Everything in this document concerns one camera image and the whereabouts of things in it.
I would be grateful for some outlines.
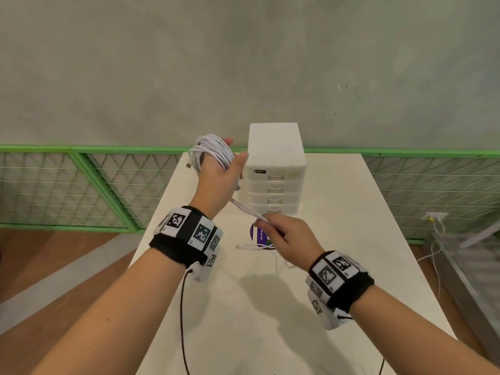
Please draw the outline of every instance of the metal frame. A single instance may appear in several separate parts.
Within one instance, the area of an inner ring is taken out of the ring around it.
[[[80,230],[91,232],[110,233],[143,233],[127,212],[118,197],[109,185],[99,175],[89,160],[87,154],[181,154],[189,147],[142,147],[142,146],[56,146],[56,145],[0,145],[0,152],[42,152],[66,153],[91,182],[109,207],[120,218],[126,228],[117,227],[77,227],[77,226],[48,226],[2,223],[2,228],[22,229],[50,229],[50,230]],[[245,151],[246,147],[233,147],[234,152]],[[448,158],[500,158],[500,151],[456,151],[456,150],[411,150],[411,149],[364,149],[364,148],[305,148],[306,153],[348,153],[361,154],[366,157],[448,157]],[[407,239],[409,245],[422,245],[420,238]]]

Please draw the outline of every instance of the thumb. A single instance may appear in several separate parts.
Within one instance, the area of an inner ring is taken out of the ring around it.
[[[248,159],[248,153],[247,152],[242,152],[238,155],[234,156],[233,161],[231,162],[231,165],[229,166],[229,169],[227,172],[229,172],[231,177],[239,178],[240,174],[243,172],[243,167],[245,166],[245,163],[247,163]]]
[[[264,231],[264,233],[266,233],[275,247],[284,248],[287,245],[281,234],[278,233],[278,231],[267,222],[259,220],[255,223],[255,226],[260,227]]]

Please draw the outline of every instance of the forearm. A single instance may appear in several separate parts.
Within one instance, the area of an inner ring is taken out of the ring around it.
[[[135,374],[185,272],[146,251],[66,333],[33,372]]]
[[[350,309],[351,316],[397,373],[495,374],[500,370],[463,343],[377,286]]]

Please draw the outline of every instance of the finger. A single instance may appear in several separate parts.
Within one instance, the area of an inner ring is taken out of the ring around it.
[[[296,218],[285,216],[284,214],[279,213],[266,213],[263,214],[263,217],[269,220],[272,225],[277,227],[285,234],[292,229],[293,225],[295,225],[297,221]]]
[[[222,140],[228,145],[231,146],[234,142],[234,138],[222,138]]]
[[[228,173],[230,174],[231,177],[233,177],[234,179],[240,177],[241,173],[243,172],[243,167],[247,162],[247,159],[248,159],[247,152],[242,152],[234,156],[233,162],[231,163],[228,169]]]
[[[257,227],[260,227],[264,233],[266,233],[267,237],[271,240],[272,244],[281,249],[281,248],[285,248],[287,243],[286,241],[283,239],[283,237],[281,236],[280,233],[278,233],[278,231],[271,225],[269,225],[267,222],[265,221],[258,221],[256,222],[257,224]]]

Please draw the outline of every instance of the wire mesh panel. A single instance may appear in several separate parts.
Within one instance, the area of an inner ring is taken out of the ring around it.
[[[426,212],[446,212],[450,232],[476,232],[500,218],[500,160],[365,157],[404,236],[425,237]]]
[[[0,152],[0,223],[123,227],[65,153]]]
[[[92,154],[92,163],[140,228],[153,217],[179,156]]]

